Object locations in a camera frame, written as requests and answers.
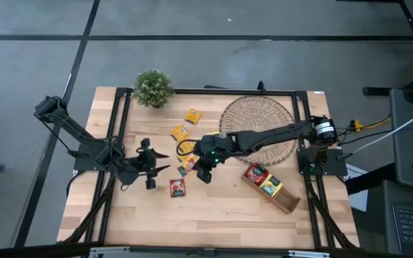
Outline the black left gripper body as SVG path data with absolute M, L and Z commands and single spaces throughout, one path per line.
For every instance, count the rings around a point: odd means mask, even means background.
M 150 147 L 150 139 L 144 138 L 136 152 L 138 155 L 129 161 L 130 173 L 137 176 L 143 173 L 147 178 L 155 178 L 158 174 L 156 172 L 158 154 Z

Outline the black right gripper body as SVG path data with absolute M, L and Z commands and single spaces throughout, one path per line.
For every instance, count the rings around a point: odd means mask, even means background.
M 219 162 L 219 154 L 215 150 L 199 154 L 199 159 L 196 162 L 197 169 L 212 169 Z

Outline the wooden three-compartment tea box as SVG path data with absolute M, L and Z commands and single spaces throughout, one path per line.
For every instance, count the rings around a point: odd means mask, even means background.
M 256 192 L 258 192 L 258 194 L 260 194 L 261 196 L 263 196 L 267 201 L 269 201 L 271 204 L 274 204 L 276 207 L 279 208 L 279 210 L 283 211 L 286 214 L 290 214 L 292 213 L 296 206 L 299 204 L 300 202 L 300 197 L 296 196 L 295 194 L 293 194 L 292 192 L 290 192 L 289 190 L 287 190 L 284 185 L 283 187 L 280 189 L 280 191 L 275 195 L 274 198 L 272 198 L 271 196 L 267 195 L 261 188 L 260 186 L 256 186 L 255 184 L 253 184 L 253 182 L 251 182 L 250 180 L 248 180 L 245 177 L 245 172 L 242 174 L 242 180 L 249 185 L 250 187 L 252 187 L 254 190 L 256 190 Z

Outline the small green potted plant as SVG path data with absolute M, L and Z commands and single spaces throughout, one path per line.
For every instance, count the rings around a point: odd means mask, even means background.
M 132 96 L 140 105 L 162 108 L 175 95 L 170 77 L 157 69 L 138 73 Z

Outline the round woven placemat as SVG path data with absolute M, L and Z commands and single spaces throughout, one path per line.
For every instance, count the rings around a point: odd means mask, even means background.
M 261 132 L 283 127 L 294 122 L 294 118 L 284 105 L 263 96 L 244 96 L 231 102 L 219 120 L 219 135 L 253 130 Z M 263 166 L 274 166 L 287 159 L 293 152 L 295 141 L 269 145 L 238 160 L 251 165 L 259 163 Z

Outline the white paper sheet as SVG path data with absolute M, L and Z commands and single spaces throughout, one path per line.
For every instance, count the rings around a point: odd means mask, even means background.
M 350 164 L 346 164 L 347 176 L 345 177 L 346 180 L 353 179 L 355 177 L 364 175 L 366 173 L 365 170 L 352 166 Z M 358 193 L 353 193 L 349 195 L 349 203 L 351 208 L 357 209 L 362 212 L 366 212 L 367 210 L 367 201 L 368 201 L 368 190 L 363 190 Z

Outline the grey desk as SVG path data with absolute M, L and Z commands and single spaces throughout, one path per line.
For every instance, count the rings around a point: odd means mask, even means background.
M 393 206 L 413 206 L 413 188 L 392 181 L 384 181 L 381 186 L 384 194 L 386 249 L 388 253 L 403 255 L 399 249 L 397 230 L 393 217 Z

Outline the grey cart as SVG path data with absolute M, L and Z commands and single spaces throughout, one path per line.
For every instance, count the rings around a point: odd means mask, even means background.
M 413 118 L 413 103 L 405 99 L 402 90 L 390 90 L 390 109 L 393 129 Z M 392 139 L 397 181 L 413 187 L 413 122 L 393 134 Z

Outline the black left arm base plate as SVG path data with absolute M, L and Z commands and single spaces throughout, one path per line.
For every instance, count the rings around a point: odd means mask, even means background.
M 111 160 L 122 158 L 125 151 L 120 144 L 111 146 L 107 143 L 96 143 L 92 145 L 81 144 L 74 154 L 75 170 L 106 171 L 109 169 Z

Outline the black metal table frame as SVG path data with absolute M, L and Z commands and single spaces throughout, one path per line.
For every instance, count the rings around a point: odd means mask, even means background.
M 98 87 L 91 104 L 86 128 L 95 137 L 125 126 L 123 143 L 133 155 L 140 141 L 164 154 L 163 171 L 157 187 L 148 190 L 143 178 L 128 190 L 116 186 L 109 209 L 101 209 L 108 223 L 95 220 L 92 239 L 104 237 L 106 245 L 127 246 L 140 252 L 167 252 L 213 257 L 227 254 L 282 254 L 286 249 L 313 249 L 313 231 L 304 178 L 295 154 L 271 168 L 291 193 L 300 198 L 295 210 L 286 214 L 242 180 L 246 165 L 230 158 L 212 172 L 211 183 L 196 176 L 186 177 L 184 197 L 171 197 L 169 182 L 178 177 L 178 161 L 171 130 L 184 121 L 190 109 L 202 111 L 198 124 L 190 125 L 192 138 L 217 130 L 224 109 L 245 95 L 242 90 L 179 89 L 164 107 L 155 109 L 136 101 L 115 98 L 113 87 Z

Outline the silver bracket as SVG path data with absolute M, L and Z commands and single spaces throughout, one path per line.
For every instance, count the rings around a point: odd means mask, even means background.
M 103 258 L 105 254 L 120 254 L 129 251 L 130 247 L 93 247 L 87 258 Z
M 331 258 L 331 257 L 329 253 L 325 253 L 325 252 L 289 250 L 287 258 Z

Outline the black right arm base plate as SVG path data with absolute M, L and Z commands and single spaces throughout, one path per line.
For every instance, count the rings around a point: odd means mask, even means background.
M 314 148 L 297 149 L 299 171 L 309 176 L 346 176 L 345 161 L 337 159 L 343 154 L 341 149 L 315 151 Z

